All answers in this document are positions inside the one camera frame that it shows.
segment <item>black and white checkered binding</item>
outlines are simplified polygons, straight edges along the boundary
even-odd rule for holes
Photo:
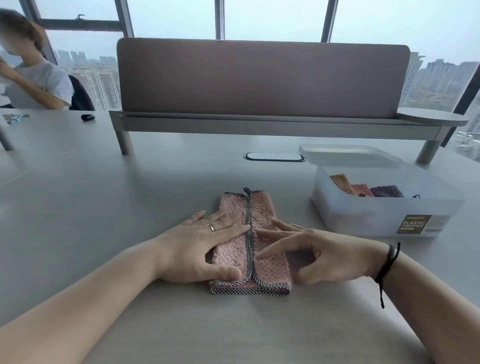
[[[251,191],[249,188],[245,187],[243,189],[246,193],[244,194],[236,194],[233,192],[225,192],[226,194],[239,196],[246,199],[247,202],[247,210],[245,213],[245,225],[250,225],[250,230],[245,233],[245,248],[247,251],[247,274],[245,278],[239,280],[238,282],[223,282],[220,280],[214,280],[210,282],[210,292],[213,294],[269,294],[272,296],[287,296],[290,293],[290,286],[286,283],[273,283],[268,284],[263,282],[257,275],[255,271],[255,239],[253,237],[253,230],[252,230],[252,209],[251,209],[251,201],[252,201],[252,194],[257,192],[263,191]],[[239,286],[247,281],[252,279],[259,287],[254,288],[242,288],[242,289],[235,289],[231,288],[234,286]]]

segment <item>sky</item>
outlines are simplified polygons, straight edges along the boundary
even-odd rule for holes
[[[36,0],[44,18],[117,20],[114,0]],[[327,0],[225,0],[225,36],[320,41]],[[1,7],[21,10],[18,0]],[[214,0],[130,0],[135,36],[215,38]],[[332,42],[405,44],[427,62],[480,61],[479,0],[339,0]],[[121,33],[48,31],[54,49],[116,56]]]

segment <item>black bracelet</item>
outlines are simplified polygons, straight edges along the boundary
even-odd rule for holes
[[[393,263],[396,261],[398,254],[400,254],[400,243],[398,243],[396,247],[395,255],[393,255],[394,251],[395,251],[395,248],[393,247],[392,244],[390,244],[388,248],[387,260],[385,261],[385,264],[380,268],[377,278],[375,278],[375,283],[378,283],[378,287],[380,288],[380,303],[382,304],[382,308],[385,308],[384,297],[383,297],[383,292],[384,292],[383,280],[387,275],[388,271],[390,270],[390,268],[392,267]]]

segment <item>clear plastic storage box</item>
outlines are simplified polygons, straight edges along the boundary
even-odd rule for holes
[[[369,146],[303,144],[299,152],[317,165],[312,200],[326,227],[354,236],[435,237],[464,198],[455,187],[422,168]],[[330,179],[351,184],[396,185],[405,197],[359,197]]]

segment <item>white t-shirt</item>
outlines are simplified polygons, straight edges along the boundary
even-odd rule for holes
[[[63,68],[43,60],[32,67],[26,67],[21,63],[15,67],[15,70],[42,90],[62,99],[68,105],[72,104],[73,86]],[[16,109],[46,109],[45,106],[33,100],[13,81],[8,83],[4,95],[8,96],[12,106]]]

